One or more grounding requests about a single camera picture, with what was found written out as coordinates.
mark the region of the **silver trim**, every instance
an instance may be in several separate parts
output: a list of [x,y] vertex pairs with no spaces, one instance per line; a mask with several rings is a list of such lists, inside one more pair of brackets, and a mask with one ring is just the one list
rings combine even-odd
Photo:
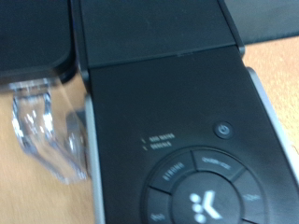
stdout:
[[284,150],[284,153],[287,157],[287,160],[289,161],[292,172],[299,186],[299,155],[292,148],[291,142],[289,141],[287,135],[284,133],[283,128],[274,111],[274,108],[271,105],[270,100],[268,99],[267,94],[263,89],[261,80],[258,78],[257,74],[252,68],[248,68],[248,71],[252,79],[252,82],[255,86],[255,89],[260,95],[260,98],[263,102],[263,106],[268,114],[268,117],[272,122],[273,128],[278,136],[278,140]]
[[89,140],[89,160],[93,179],[93,210],[94,224],[105,224],[102,179],[100,172],[99,153],[96,140],[93,101],[90,95],[85,98],[86,126]]

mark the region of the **button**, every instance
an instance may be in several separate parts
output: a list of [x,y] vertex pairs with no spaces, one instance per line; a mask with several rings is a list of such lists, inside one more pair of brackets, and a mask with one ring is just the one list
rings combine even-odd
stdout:
[[176,224],[239,224],[241,220],[234,187],[208,172],[186,177],[175,189],[171,206]]
[[159,190],[150,189],[148,198],[149,224],[172,224],[169,215],[170,196]]
[[217,151],[196,150],[193,155],[198,171],[215,172],[232,181],[245,170],[240,162]]
[[195,171],[191,152],[183,153],[163,165],[150,185],[170,192],[180,178]]
[[234,186],[239,192],[245,213],[244,220],[264,224],[264,204],[261,190],[250,172],[246,171],[235,182]]
[[228,122],[218,122],[214,125],[214,133],[222,139],[229,139],[233,136],[233,127]]

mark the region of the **power button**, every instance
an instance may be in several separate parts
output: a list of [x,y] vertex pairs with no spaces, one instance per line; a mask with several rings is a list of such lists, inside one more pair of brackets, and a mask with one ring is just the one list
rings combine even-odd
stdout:
[[217,122],[214,126],[214,133],[222,139],[229,139],[233,136],[233,127],[228,122]]

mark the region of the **transparent plastic part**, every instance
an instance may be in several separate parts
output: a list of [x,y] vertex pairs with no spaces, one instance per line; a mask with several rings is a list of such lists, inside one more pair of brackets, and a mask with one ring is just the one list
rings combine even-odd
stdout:
[[86,132],[64,92],[31,87],[14,94],[13,127],[22,150],[65,184],[87,178]]

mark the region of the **wooden table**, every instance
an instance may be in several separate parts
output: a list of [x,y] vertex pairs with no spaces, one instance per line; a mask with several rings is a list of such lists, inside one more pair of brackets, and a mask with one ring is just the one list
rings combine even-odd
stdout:
[[[299,148],[299,38],[247,47],[255,69],[289,138]],[[80,78],[66,86],[82,105]],[[11,125],[12,94],[0,96],[0,223],[93,224],[91,180],[66,186],[20,149]]]

